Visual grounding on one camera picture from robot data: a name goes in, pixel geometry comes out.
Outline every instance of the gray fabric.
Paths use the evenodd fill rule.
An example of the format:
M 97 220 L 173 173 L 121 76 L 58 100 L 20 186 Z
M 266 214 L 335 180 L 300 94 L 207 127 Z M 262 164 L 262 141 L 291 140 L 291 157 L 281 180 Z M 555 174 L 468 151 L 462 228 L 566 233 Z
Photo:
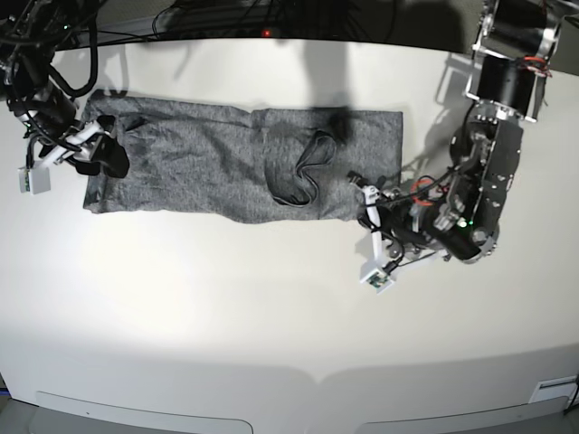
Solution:
M 362 201 L 349 171 L 397 184 L 402 113 L 344 109 L 257 110 L 93 95 L 83 114 L 117 118 L 127 149 L 125 179 L 89 180 L 84 207 L 118 211 L 210 212 L 237 222 L 353 220 Z M 316 134 L 323 138 L 315 140 Z M 310 168 L 297 167 L 304 151 Z M 324 159 L 330 163 L 323 165 Z M 315 192 L 313 203 L 297 203 Z

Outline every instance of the white tabletop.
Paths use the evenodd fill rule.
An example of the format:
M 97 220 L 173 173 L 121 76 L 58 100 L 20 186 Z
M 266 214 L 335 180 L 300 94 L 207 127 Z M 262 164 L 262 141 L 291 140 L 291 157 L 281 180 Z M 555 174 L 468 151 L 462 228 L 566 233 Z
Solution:
M 402 110 L 405 164 L 448 139 L 468 104 L 456 74 L 441 104 L 445 52 L 220 40 L 100 55 L 100 85 L 135 95 Z M 79 86 L 88 57 L 55 64 Z M 52 170 L 51 192 L 20 195 L 24 127 L 2 107 L 0 372 L 22 401 L 49 392 L 241 419 L 256 434 L 522 404 L 537 381 L 579 367 L 579 79 L 555 73 L 546 100 L 526 125 L 495 255 L 417 269 L 380 297 L 357 283 L 365 232 L 355 222 L 92 215 L 86 179 L 69 167 Z

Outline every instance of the gray floor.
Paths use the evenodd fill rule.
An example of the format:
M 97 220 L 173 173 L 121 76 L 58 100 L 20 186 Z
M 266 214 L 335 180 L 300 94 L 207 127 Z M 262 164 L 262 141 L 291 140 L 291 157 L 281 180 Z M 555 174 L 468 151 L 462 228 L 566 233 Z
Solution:
M 233 0 L 250 5 L 252 0 Z M 397 0 L 398 14 L 389 43 L 468 52 L 479 26 L 483 0 Z M 100 12 L 102 25 L 154 17 L 174 0 L 110 0 Z M 220 4 L 232 0 L 214 0 Z M 388 32 L 392 0 L 355 0 L 358 21 L 376 42 Z M 564 24 L 553 69 L 579 75 L 579 30 Z

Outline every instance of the black cable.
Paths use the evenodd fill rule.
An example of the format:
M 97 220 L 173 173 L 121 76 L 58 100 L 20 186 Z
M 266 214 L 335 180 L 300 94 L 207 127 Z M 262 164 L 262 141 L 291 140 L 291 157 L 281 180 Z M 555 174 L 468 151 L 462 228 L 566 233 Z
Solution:
M 90 41 L 90 76 L 87 84 L 80 89 L 73 89 L 71 85 L 64 79 L 64 77 L 54 69 L 52 65 L 48 65 L 48 74 L 52 79 L 64 90 L 65 93 L 73 98 L 80 98 L 87 95 L 97 84 L 99 78 L 99 36 L 97 34 L 97 19 L 93 18 L 89 23 L 89 41 Z
M 411 260 L 410 262 L 406 262 L 405 264 L 401 265 L 400 268 L 406 267 L 407 265 L 412 265 L 412 264 L 414 264 L 415 262 L 419 262 L 419 261 L 424 260 L 424 259 L 431 258 L 432 256 L 436 255 L 437 253 L 438 253 L 438 252 L 435 251 L 434 253 L 429 253 L 428 255 L 423 256 L 423 257 L 421 257 L 421 258 L 419 258 L 419 259 L 415 259 L 415 260 Z
M 418 181 L 421 181 L 422 179 L 429 179 L 429 180 L 431 180 L 431 181 L 433 181 L 433 182 L 436 181 L 436 179 L 435 179 L 433 176 L 430 176 L 430 175 L 423 175 L 423 176 L 421 176 L 420 178 L 418 178 Z
M 265 21 L 263 22 L 263 27 L 267 28 L 270 25 L 271 11 L 273 10 L 273 0 L 270 0 L 270 5 L 268 6 L 268 13 L 265 15 Z
M 406 248 L 404 247 L 404 243 L 401 242 L 395 236 L 388 234 L 388 233 L 385 233 L 385 232 L 382 232 L 382 234 L 387 239 L 391 240 L 392 242 L 397 242 L 398 245 L 400 246 L 400 255 L 398 255 L 398 258 L 396 260 L 391 260 L 384 267 L 384 271 L 386 272 L 386 274 L 390 275 L 390 274 L 394 273 L 394 271 L 400 267 L 400 264 L 402 264 L 402 261 L 404 260 L 404 257 L 406 256 Z
M 462 120 L 462 128 L 460 130 L 460 146 L 465 149 L 467 143 L 467 124 L 469 123 L 470 114 L 472 110 L 477 106 L 477 101 L 472 101 L 466 115 L 464 115 L 464 120 Z
M 38 134 L 34 134 L 29 137 L 28 147 L 26 148 L 26 168 L 32 169 L 34 167 L 34 146 L 39 139 Z
M 569 414 L 573 410 L 579 409 L 579 404 L 573 405 L 573 403 L 575 401 L 577 401 L 577 396 L 579 396 L 579 375 L 577 375 L 577 377 L 575 378 L 575 384 L 577 385 L 577 388 L 575 389 L 575 395 L 574 395 L 573 399 L 571 400 L 571 406 L 568 409 L 565 409 L 563 411 L 564 416 L 566 416 L 567 414 Z
M 384 38 L 384 43 L 388 43 L 392 34 L 394 33 L 394 26 L 396 25 L 396 16 L 398 15 L 398 0 L 392 0 L 392 9 L 390 15 L 390 27 L 388 27 L 388 33 Z
M 354 16 L 352 16 L 352 14 L 350 14 L 348 16 L 348 22 L 351 23 L 352 25 L 354 25 L 354 27 L 357 27 L 360 32 L 362 32 L 362 34 L 366 37 L 366 39 L 369 42 L 374 42 L 374 40 L 370 37 L 370 35 L 368 34 L 368 32 L 364 29 L 364 27 L 362 26 L 362 24 L 360 24 L 359 21 L 357 21 L 356 18 L 354 18 Z
M 28 108 L 26 107 L 26 102 L 24 101 L 24 99 L 20 96 L 20 93 L 18 92 L 18 88 L 15 85 L 14 82 L 14 72 L 15 72 L 15 65 L 16 65 L 16 60 L 18 58 L 18 51 L 14 50 L 14 54 L 16 54 L 16 56 L 14 57 L 14 60 L 12 62 L 12 66 L 10 68 L 10 78 L 13 82 L 13 86 L 12 86 L 12 90 L 14 91 L 14 96 L 16 99 L 16 102 L 20 102 L 20 104 L 22 104 L 22 107 L 24 109 L 24 113 L 25 115 L 28 117 L 27 122 L 30 122 L 34 128 L 36 128 L 36 131 L 42 136 L 44 137 L 46 140 L 48 140 L 50 143 L 56 145 L 56 146 L 62 146 L 64 149 L 68 149 L 69 151 L 72 152 L 79 152 L 81 151 L 81 148 L 76 146 L 76 145 L 71 145 L 70 143 L 67 143 L 63 140 L 60 140 L 59 138 L 54 138 L 51 137 L 50 134 L 48 134 L 44 128 L 42 128 L 40 125 L 38 125 L 38 122 L 36 122 L 36 120 L 32 117 L 32 115 L 30 114 L 30 111 L 28 110 Z
M 88 30 L 79 30 L 77 33 L 87 33 Z M 111 32 L 109 30 L 97 30 L 97 33 L 104 33 L 104 34 L 116 34 L 118 36 L 128 36 L 129 39 L 140 39 L 141 41 L 144 42 L 149 42 L 149 36 L 154 36 L 154 35 L 139 35 L 139 34 L 134 34 L 134 33 L 124 33 L 124 32 Z
M 153 18 L 153 23 L 151 24 L 151 27 L 153 28 L 153 34 L 155 35 L 155 37 L 157 39 L 159 39 L 160 33 L 157 31 L 157 21 L 158 19 L 161 17 L 161 15 L 163 15 L 165 12 L 169 12 L 173 9 L 182 9 L 181 6 L 175 6 L 175 5 L 171 5 L 165 9 L 163 9 L 161 12 L 159 12 L 155 18 Z
M 318 7 L 316 8 L 316 27 L 318 28 L 318 39 L 321 39 L 321 30 L 322 30 L 322 0 L 318 0 Z
M 14 29 L 13 32 L 18 30 L 18 26 L 20 25 L 20 23 L 22 22 L 22 20 L 24 19 L 24 17 L 26 16 L 26 14 L 28 14 L 28 10 L 30 9 L 30 6 L 32 6 L 34 3 L 34 0 L 28 0 L 28 3 L 26 4 L 26 6 L 24 7 L 23 11 L 20 13 L 20 16 L 18 17 L 18 19 L 15 21 L 14 23 Z
M 260 0 L 255 0 L 252 5 L 247 9 L 247 11 L 245 11 L 245 14 L 243 14 L 239 20 L 237 20 L 237 23 L 235 23 L 232 27 L 230 27 L 229 29 L 227 29 L 225 32 L 223 32 L 223 34 L 221 35 L 222 38 L 224 38 L 225 36 L 227 36 L 229 34 L 229 32 L 231 32 L 232 30 L 235 30 L 235 28 L 237 28 L 241 23 L 243 23 L 243 20 L 245 20 L 245 18 L 247 18 L 247 15 L 250 14 L 250 12 L 253 10 L 253 8 L 260 2 Z
M 161 32 L 161 33 L 159 33 L 159 36 L 163 36 L 165 34 L 171 34 L 171 33 L 170 32 Z M 155 35 L 152 33 L 142 35 L 142 36 L 134 35 L 134 36 L 130 36 L 128 38 L 121 38 L 121 39 L 116 39 L 116 40 L 110 41 L 110 42 L 100 43 L 99 47 L 109 47 L 111 45 L 120 45 L 123 43 L 144 42 L 145 38 L 147 38 L 147 40 L 145 42 L 152 42 L 154 40 L 149 39 L 149 38 L 152 38 L 153 36 L 155 36 Z
M 293 32 L 293 27 L 290 25 L 290 17 L 288 16 L 288 11 L 286 10 L 286 3 L 288 0 L 278 0 L 278 2 L 280 3 L 280 13 L 283 14 L 283 30 L 287 32 L 290 38 L 293 38 L 295 33 Z
M 446 173 L 443 176 L 436 179 L 432 184 L 427 185 L 426 187 L 424 187 L 421 190 L 418 190 L 415 193 L 410 193 L 410 194 L 407 194 L 406 196 L 396 197 L 395 199 L 392 199 L 392 200 L 385 200 L 385 201 L 376 202 L 376 204 L 374 204 L 374 205 L 367 205 L 366 208 L 372 208 L 374 206 L 390 207 L 390 206 L 396 205 L 398 203 L 412 200 L 412 198 L 414 198 L 414 197 L 420 197 L 423 194 L 428 193 L 432 188 L 442 184 L 444 182 L 444 180 L 446 180 L 450 175 L 454 174 L 455 172 L 456 172 L 455 167 L 449 167 L 449 169 L 446 171 Z
M 82 26 L 88 23 L 92 18 L 95 18 L 96 15 L 99 13 L 99 10 L 102 6 L 104 6 L 109 0 L 100 0 L 98 5 L 95 7 L 93 11 L 91 11 L 87 16 L 85 16 L 82 20 L 78 21 L 75 25 L 68 28 L 65 32 L 59 32 L 57 34 L 53 34 L 51 36 L 45 36 L 42 39 L 32 39 L 32 38 L 22 38 L 22 37 L 14 37 L 5 34 L 0 35 L 0 42 L 5 43 L 8 45 L 40 45 L 43 43 L 55 42 L 55 41 L 65 41 L 68 39 L 74 32 L 79 30 Z
M 354 36 L 352 36 L 352 34 L 350 34 L 347 31 L 348 28 L 354 33 Z M 360 38 L 360 34 L 358 33 L 358 30 L 350 21 L 346 21 L 346 29 L 345 30 L 348 33 L 349 39 L 354 40 L 354 41 L 362 41 L 362 38 Z

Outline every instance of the table surface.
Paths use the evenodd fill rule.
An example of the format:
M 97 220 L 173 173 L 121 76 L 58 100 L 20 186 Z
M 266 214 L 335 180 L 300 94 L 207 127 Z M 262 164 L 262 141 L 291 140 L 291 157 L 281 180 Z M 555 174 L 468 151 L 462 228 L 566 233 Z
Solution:
M 88 52 L 55 65 L 80 86 Z M 403 162 L 416 171 L 443 163 L 432 150 L 468 107 L 464 71 L 445 52 L 384 45 L 160 42 L 100 49 L 99 85 L 248 110 L 401 110 Z M 495 255 L 414 270 L 380 297 L 357 283 L 355 222 L 97 216 L 67 167 L 52 170 L 51 192 L 20 195 L 24 128 L 0 108 L 0 372 L 11 392 L 336 433 L 518 405 L 536 381 L 575 374 L 579 78 L 554 75 L 540 122 L 526 125 Z

